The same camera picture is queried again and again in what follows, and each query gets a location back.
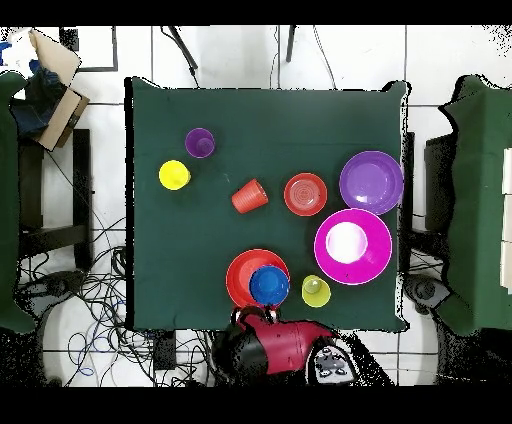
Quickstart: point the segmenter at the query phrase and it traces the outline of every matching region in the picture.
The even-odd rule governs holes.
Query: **table leg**
[[[181,49],[181,51],[183,52],[184,56],[187,58],[187,62],[190,64],[190,66],[192,66],[192,68],[197,69],[198,68],[197,63],[194,61],[194,58],[192,57],[192,55],[188,51],[187,46],[185,46],[185,43],[183,42],[183,40],[181,39],[180,35],[178,34],[178,31],[176,30],[176,27],[175,26],[170,26],[168,28],[169,28],[169,31],[171,31],[172,36],[176,40],[176,44]]]
[[[297,25],[290,25],[290,29],[288,31],[288,48],[286,49],[286,61],[292,61],[292,51],[293,51],[293,40],[295,39],[295,28]]]

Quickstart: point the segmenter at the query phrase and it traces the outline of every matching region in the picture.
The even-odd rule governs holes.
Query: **plastic cup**
[[[194,128],[185,137],[185,148],[195,158],[206,158],[215,150],[215,140],[210,131]]]
[[[302,299],[312,308],[321,308],[331,298],[329,284],[316,275],[308,275],[302,282]]]
[[[235,209],[240,213],[246,213],[268,203],[268,197],[263,187],[252,179],[231,197]]]
[[[288,295],[289,289],[288,276],[272,265],[258,268],[249,281],[251,296],[261,305],[279,305]]]
[[[190,181],[190,172],[181,162],[170,160],[160,167],[158,178],[165,188],[179,190]]]

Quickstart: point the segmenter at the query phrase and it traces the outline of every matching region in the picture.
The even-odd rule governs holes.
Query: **table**
[[[136,329],[225,328],[234,306],[226,270],[252,248],[276,252],[290,270],[282,319],[343,329],[405,328],[395,316],[396,208],[382,216],[393,235],[393,255],[371,283],[333,282],[312,251],[320,223],[346,207],[338,180],[347,160],[364,150],[399,160],[404,82],[383,91],[164,90],[132,78],[125,88],[127,175],[134,173],[127,180],[127,254],[133,259],[127,307]],[[208,128],[216,138],[216,151],[207,159],[185,150],[185,135],[195,127]],[[170,159],[185,163],[192,174],[176,192],[158,181],[160,166]],[[283,200],[286,182],[306,171],[328,188],[326,207],[310,218],[292,214]],[[269,204],[239,215],[231,195],[254,177]],[[323,308],[302,301],[308,274],[330,284],[332,297]]]
[[[461,336],[481,328],[510,330],[512,296],[500,286],[500,253],[503,151],[512,147],[512,93],[469,75],[461,78],[455,94],[444,106],[457,138],[446,272],[454,294],[437,313]]]

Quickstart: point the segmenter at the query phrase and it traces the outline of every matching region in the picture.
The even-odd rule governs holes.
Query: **floor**
[[[512,84],[512,35],[510,29],[497,26],[318,26],[323,49],[329,60],[338,89],[379,90],[387,82],[406,80],[412,86],[409,96],[408,130],[416,133],[414,168],[414,226],[424,225],[425,190],[422,152],[425,141],[452,131],[448,120],[437,109],[450,101],[455,82],[465,74],[484,74],[491,82],[507,87]],[[57,28],[39,28],[58,40]],[[202,88],[258,87],[276,88],[277,53],[275,25],[183,27],[185,40],[199,65],[197,80]],[[78,27],[83,66],[112,67],[109,28]],[[312,26],[297,28],[293,60],[286,63],[288,26],[281,27],[282,89],[325,90],[331,80],[315,41]],[[116,27],[116,72],[77,73],[72,88],[90,98],[91,103],[78,122],[78,128],[91,130],[93,205],[95,235],[123,218],[126,213],[125,132],[123,78],[145,77],[165,87],[194,87],[188,66],[174,42],[159,27]],[[53,157],[71,176],[71,143],[56,149]],[[72,188],[50,158],[44,161],[45,226],[70,224]],[[108,232],[111,245],[125,244],[125,221]],[[105,236],[95,243],[95,251],[108,247]],[[42,258],[34,258],[33,264]],[[421,263],[413,258],[414,263]],[[52,252],[44,272],[73,269],[72,250]],[[107,272],[108,261],[96,265],[98,273]],[[359,332],[368,349],[399,385],[432,384],[437,365],[437,340],[429,317],[418,315],[411,302],[403,299],[402,314],[410,328],[401,334]],[[64,381],[76,371],[81,347],[77,332],[85,333],[93,323],[83,303],[73,298],[57,306],[50,315],[44,338],[48,375]],[[190,331],[178,338],[187,340]],[[185,344],[180,355],[188,355]],[[108,346],[96,346],[85,366],[97,373],[79,373],[73,386],[97,386],[98,375],[109,369],[115,353]],[[151,385],[138,364],[121,358],[105,376],[103,386]],[[196,373],[198,379],[204,370]]]

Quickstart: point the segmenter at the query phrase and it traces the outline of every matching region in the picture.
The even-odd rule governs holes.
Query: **purple plate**
[[[341,171],[341,197],[349,208],[382,215],[396,206],[403,190],[400,165],[383,152],[359,153]]]

